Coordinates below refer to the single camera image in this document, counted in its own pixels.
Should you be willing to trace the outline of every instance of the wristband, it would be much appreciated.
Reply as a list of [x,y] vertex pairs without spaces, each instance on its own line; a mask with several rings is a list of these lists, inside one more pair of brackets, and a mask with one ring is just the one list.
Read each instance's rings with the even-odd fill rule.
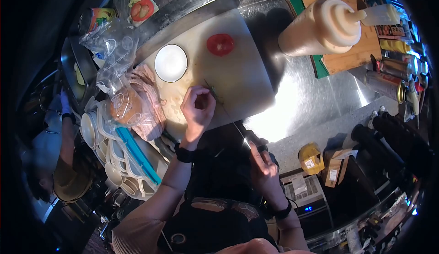
[[292,209],[292,205],[291,205],[290,200],[288,200],[287,197],[285,197],[285,198],[286,198],[287,201],[288,201],[288,207],[287,207],[286,209],[281,210],[281,211],[274,211],[274,209],[273,209],[273,207],[272,207],[271,205],[269,205],[269,206],[267,207],[267,209],[269,210],[269,212],[270,212],[274,217],[276,217],[276,219],[278,219],[278,220],[282,220],[282,219],[288,217],[288,214],[291,212],[291,209]]
[[195,151],[189,151],[184,148],[180,148],[180,143],[175,144],[175,154],[177,155],[177,160],[182,163],[192,163],[194,161]]
[[73,113],[64,113],[64,114],[61,116],[61,120],[64,120],[65,117],[69,117],[69,118],[72,120],[72,124],[75,124],[75,123],[76,123],[76,118],[75,118],[75,116],[74,116]]

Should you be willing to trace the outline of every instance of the knife blade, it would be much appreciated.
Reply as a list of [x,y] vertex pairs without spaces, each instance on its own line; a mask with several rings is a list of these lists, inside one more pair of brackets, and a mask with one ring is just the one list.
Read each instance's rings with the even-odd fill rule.
[[227,110],[224,108],[224,105],[222,105],[222,103],[219,101],[217,94],[214,91],[214,88],[212,86],[209,85],[209,83],[207,83],[206,80],[204,80],[207,84],[207,86],[209,87],[210,93],[212,94],[213,98],[217,101],[217,104],[221,105],[221,108],[224,110],[224,112],[226,113],[227,117],[229,118],[229,121],[231,123],[233,123],[233,125],[235,126],[236,130],[238,130],[239,134],[241,135],[241,137],[244,140],[245,145],[250,149],[250,144],[247,141],[247,139],[244,137],[244,135],[241,133],[241,130],[239,130],[238,126],[235,124],[235,122],[232,120],[232,117],[230,116],[230,114],[227,112]]

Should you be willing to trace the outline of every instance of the tomato slice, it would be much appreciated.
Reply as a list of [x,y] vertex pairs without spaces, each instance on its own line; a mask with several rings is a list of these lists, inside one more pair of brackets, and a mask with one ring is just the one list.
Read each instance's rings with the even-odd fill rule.
[[133,21],[143,21],[154,13],[154,4],[150,0],[136,2],[131,8],[131,19]]
[[228,34],[217,34],[207,39],[207,50],[212,54],[222,57],[232,52],[233,38]]

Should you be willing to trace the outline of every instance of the hand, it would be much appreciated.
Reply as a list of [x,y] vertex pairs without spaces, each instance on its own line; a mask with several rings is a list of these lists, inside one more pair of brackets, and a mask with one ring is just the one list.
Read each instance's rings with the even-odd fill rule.
[[250,144],[251,178],[253,186],[277,211],[286,209],[288,201],[279,183],[277,165],[272,162],[267,151],[258,152],[253,141]]
[[67,96],[67,93],[64,91],[64,87],[61,88],[61,105],[62,105],[62,114],[71,113],[70,112],[70,104],[69,104],[69,97]]
[[185,133],[187,141],[198,143],[212,120],[216,104],[209,89],[201,85],[189,87],[180,106],[187,122]]

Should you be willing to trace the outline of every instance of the cutting board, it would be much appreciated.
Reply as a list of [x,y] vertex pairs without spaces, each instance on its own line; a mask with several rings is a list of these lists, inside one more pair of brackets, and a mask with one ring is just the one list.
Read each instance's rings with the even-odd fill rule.
[[[223,57],[211,54],[207,39],[226,33],[234,40],[233,51]],[[255,42],[238,9],[217,15],[189,29],[167,44],[177,44],[188,57],[188,67],[181,79],[174,83],[162,81],[156,74],[158,92],[166,100],[163,111],[167,117],[167,131],[181,139],[186,120],[180,110],[186,90],[193,85],[214,86],[224,108],[217,105],[208,129],[229,124],[263,112],[274,103],[274,92]],[[154,60],[158,50],[144,63],[155,72]]]
[[[316,0],[302,0],[308,7]],[[357,10],[357,0],[342,0],[352,9]],[[348,52],[344,54],[324,54],[323,61],[330,75],[362,66],[370,62],[370,54],[376,60],[381,60],[381,48],[374,26],[364,26],[361,23],[361,37]]]

